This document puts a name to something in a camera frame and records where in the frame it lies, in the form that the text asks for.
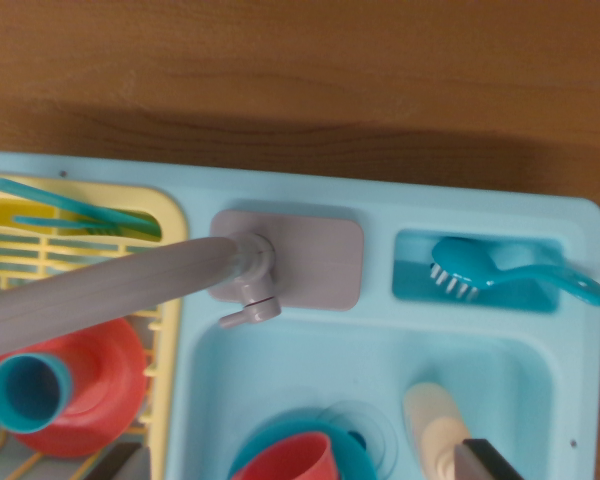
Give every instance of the brush bristles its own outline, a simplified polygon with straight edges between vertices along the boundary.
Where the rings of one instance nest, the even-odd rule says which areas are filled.
[[[469,291],[469,294],[467,295],[467,301],[470,302],[471,300],[475,300],[478,296],[478,293],[480,293],[480,290],[478,290],[476,287],[469,289],[469,285],[458,281],[458,279],[453,276],[450,276],[449,272],[444,271],[437,263],[431,264],[431,279],[436,282],[436,285],[439,287],[442,286],[449,277],[451,277],[451,280],[449,280],[449,283],[445,289],[446,294],[452,293],[455,288],[458,287],[456,298],[460,299],[464,297],[465,293]]]

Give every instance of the light blue sink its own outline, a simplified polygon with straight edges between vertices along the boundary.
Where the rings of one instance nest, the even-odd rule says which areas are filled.
[[[285,308],[265,324],[225,331],[217,320],[236,305],[206,292],[185,299],[167,479],[225,479],[259,428],[294,415],[336,418],[339,405],[350,406],[350,418],[338,421],[368,434],[372,456],[387,453],[382,478],[420,478],[402,397],[422,380],[446,387],[472,434],[488,438],[527,480],[593,479],[600,309],[535,283],[458,303],[423,273],[430,247],[453,234],[487,241],[498,262],[564,263],[600,282],[594,204],[0,154],[0,172],[55,177],[61,170],[73,180],[165,192],[182,208],[193,238],[209,235],[213,217],[226,209],[346,218],[364,230],[360,300],[347,312]]]

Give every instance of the yellow dish rack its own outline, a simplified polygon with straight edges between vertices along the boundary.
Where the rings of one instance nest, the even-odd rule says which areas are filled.
[[[122,232],[125,236],[89,235],[84,230],[18,225],[12,222],[12,215],[66,219],[75,219],[76,216],[0,192],[0,290],[188,238],[186,220],[178,206],[166,195],[149,188],[66,179],[4,177],[93,205],[153,217],[160,224],[162,236],[160,239],[150,238],[129,231]],[[180,303],[180,300],[173,300],[128,317],[141,338],[145,337],[143,341],[148,366],[144,373],[149,378],[149,388],[146,406],[126,433],[141,437],[143,443],[150,447],[153,480],[162,480],[166,462]],[[49,478],[48,472],[53,471],[56,465],[58,471],[71,471],[62,478],[79,480],[97,463],[105,450],[88,458],[67,462],[47,459],[34,451],[25,455],[21,450],[19,455],[7,454],[5,447],[10,441],[16,440],[0,429],[0,472],[3,472],[0,479],[5,480],[17,480],[25,475],[35,478],[38,476],[37,468],[42,477]],[[54,480],[61,478],[57,474],[51,476]]]

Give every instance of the cream bottle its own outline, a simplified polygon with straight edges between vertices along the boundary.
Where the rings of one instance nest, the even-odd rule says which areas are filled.
[[[435,383],[418,383],[404,396],[407,434],[427,480],[455,480],[454,448],[470,438],[453,398]]]

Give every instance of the wooden table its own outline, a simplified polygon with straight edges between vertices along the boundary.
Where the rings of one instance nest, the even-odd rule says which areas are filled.
[[[600,2],[0,2],[0,150],[600,205]]]

